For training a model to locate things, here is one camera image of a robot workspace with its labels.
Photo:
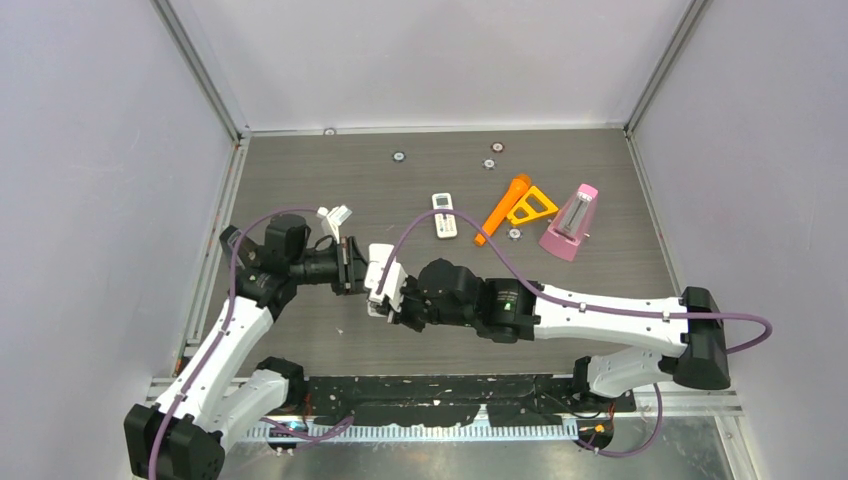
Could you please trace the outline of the white beige remote control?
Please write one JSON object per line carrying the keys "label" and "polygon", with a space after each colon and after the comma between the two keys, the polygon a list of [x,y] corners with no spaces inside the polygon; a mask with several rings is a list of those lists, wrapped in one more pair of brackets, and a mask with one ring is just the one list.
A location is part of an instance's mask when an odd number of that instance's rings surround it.
{"label": "white beige remote control", "polygon": [[[450,193],[435,193],[431,197],[432,207],[438,210],[452,210],[453,201]],[[458,235],[455,216],[450,213],[439,213],[433,216],[438,239],[453,239]]]}

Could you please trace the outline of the white grey remote control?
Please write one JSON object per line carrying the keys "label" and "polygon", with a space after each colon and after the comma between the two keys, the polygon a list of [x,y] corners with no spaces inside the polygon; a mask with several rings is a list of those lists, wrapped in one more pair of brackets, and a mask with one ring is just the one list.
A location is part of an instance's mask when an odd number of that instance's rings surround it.
{"label": "white grey remote control", "polygon": [[376,302],[369,300],[367,302],[367,314],[370,317],[387,317],[389,315],[390,308],[384,305],[382,302]]}

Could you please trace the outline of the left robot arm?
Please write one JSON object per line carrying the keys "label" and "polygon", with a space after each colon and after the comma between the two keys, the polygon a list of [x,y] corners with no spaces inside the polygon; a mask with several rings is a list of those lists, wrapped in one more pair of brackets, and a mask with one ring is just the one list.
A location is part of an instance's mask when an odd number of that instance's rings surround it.
{"label": "left robot arm", "polygon": [[131,472],[144,479],[216,479],[226,455],[261,419],[278,409],[298,412],[307,398],[302,366],[281,358],[260,362],[247,382],[229,389],[247,354],[271,329],[301,285],[328,285],[337,295],[364,291],[368,262],[339,228],[344,205],[315,210],[325,248],[310,246],[301,209],[267,216],[258,244],[228,226],[219,236],[230,288],[213,330],[173,383],[150,406],[124,419]]}

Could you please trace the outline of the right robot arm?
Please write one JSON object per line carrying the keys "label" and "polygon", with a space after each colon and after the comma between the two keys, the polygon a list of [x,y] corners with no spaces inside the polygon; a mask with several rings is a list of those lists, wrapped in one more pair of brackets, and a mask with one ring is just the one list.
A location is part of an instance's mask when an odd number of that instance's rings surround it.
{"label": "right robot arm", "polygon": [[586,295],[515,278],[483,279],[444,259],[418,277],[396,262],[373,260],[366,288],[370,315],[417,332],[448,325],[495,343],[577,338],[623,345],[575,361],[570,392],[584,410],[658,382],[705,391],[731,385],[724,325],[704,288],[666,299]]}

